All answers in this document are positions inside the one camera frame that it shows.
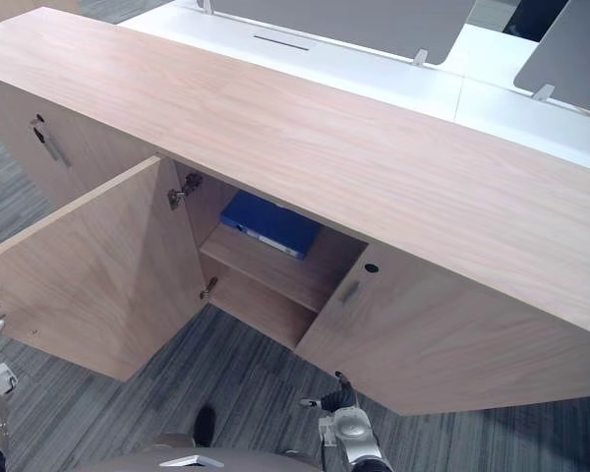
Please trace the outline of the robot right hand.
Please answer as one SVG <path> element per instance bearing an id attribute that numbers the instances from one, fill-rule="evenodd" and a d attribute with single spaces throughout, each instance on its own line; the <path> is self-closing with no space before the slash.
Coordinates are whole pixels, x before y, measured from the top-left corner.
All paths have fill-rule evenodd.
<path id="1" fill-rule="evenodd" d="M 321 409 L 328 413 L 334 413 L 342 408 L 356 407 L 358 400 L 351 382 L 340 371 L 334 374 L 339 381 L 338 390 L 326 394 L 321 399 L 302 398 L 298 404 L 303 408 Z"/>

